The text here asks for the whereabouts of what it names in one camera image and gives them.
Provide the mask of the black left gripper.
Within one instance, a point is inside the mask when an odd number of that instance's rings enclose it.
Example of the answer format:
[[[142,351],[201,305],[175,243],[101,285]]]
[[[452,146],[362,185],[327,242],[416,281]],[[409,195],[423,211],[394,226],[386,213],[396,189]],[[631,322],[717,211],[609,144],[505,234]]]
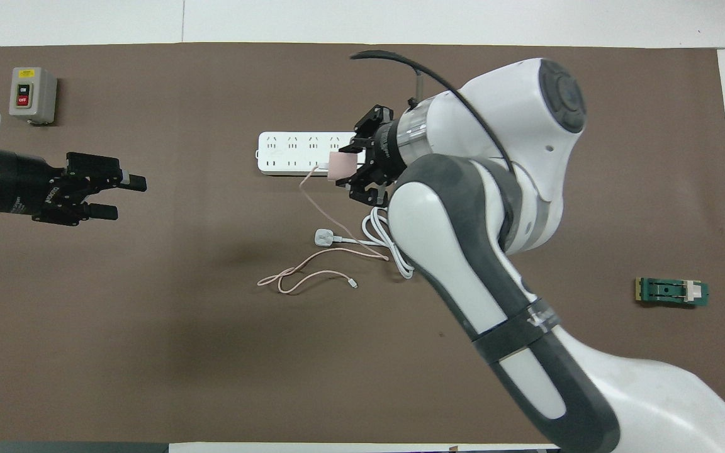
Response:
[[[120,167],[119,160],[87,153],[67,153],[67,169],[43,158],[0,150],[0,213],[30,215],[38,223],[67,227],[89,219],[118,219],[112,204],[53,198],[69,177],[89,181],[95,189],[147,191],[146,178]]]

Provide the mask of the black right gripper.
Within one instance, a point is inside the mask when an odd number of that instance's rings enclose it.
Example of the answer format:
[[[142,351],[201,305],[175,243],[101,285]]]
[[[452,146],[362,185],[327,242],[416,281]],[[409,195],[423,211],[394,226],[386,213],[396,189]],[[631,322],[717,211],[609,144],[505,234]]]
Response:
[[[390,204],[388,187],[405,171],[407,165],[399,150],[397,135],[400,120],[393,120],[394,110],[373,106],[355,123],[354,135],[340,153],[360,153],[373,149],[373,165],[362,165],[350,177],[339,179],[349,198],[368,206],[386,208]]]

